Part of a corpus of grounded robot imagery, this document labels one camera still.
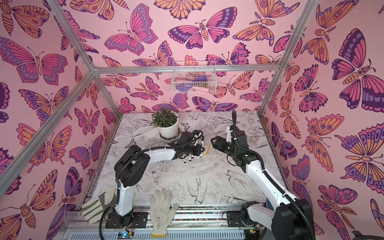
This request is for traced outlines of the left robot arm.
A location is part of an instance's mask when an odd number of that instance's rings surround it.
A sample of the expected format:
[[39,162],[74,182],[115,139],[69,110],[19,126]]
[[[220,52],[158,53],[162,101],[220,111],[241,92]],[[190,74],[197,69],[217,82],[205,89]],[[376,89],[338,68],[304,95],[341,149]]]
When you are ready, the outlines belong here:
[[137,145],[129,147],[114,167],[117,184],[116,213],[120,217],[131,214],[135,185],[142,179],[149,164],[199,157],[205,150],[203,145],[199,144],[203,136],[202,131],[195,130],[182,132],[180,138],[170,146],[151,149],[142,149]]

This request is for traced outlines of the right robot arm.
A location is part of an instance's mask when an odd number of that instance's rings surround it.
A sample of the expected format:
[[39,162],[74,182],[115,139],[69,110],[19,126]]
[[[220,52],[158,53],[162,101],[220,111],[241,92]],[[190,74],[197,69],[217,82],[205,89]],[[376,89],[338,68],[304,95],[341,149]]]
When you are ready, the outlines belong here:
[[272,208],[260,203],[247,203],[244,222],[261,224],[276,240],[314,240],[316,238],[313,210],[305,199],[289,192],[270,173],[260,154],[250,150],[244,131],[227,128],[227,137],[211,139],[215,150],[231,157],[236,166],[251,177],[263,191]]

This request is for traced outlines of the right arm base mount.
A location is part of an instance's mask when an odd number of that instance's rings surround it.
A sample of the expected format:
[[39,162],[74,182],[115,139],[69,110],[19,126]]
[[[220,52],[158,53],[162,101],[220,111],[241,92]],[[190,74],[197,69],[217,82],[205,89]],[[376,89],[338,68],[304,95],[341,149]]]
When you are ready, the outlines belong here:
[[264,226],[271,228],[272,218],[269,212],[251,208],[250,210],[228,211],[227,223],[229,227],[256,227]]

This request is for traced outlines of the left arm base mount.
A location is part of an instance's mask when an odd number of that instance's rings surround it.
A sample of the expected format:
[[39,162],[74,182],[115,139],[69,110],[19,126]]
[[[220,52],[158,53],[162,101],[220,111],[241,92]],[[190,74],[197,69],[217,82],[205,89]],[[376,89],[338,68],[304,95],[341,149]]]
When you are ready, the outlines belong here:
[[148,212],[134,212],[131,210],[126,215],[121,216],[112,208],[108,214],[106,229],[144,229],[148,222]]

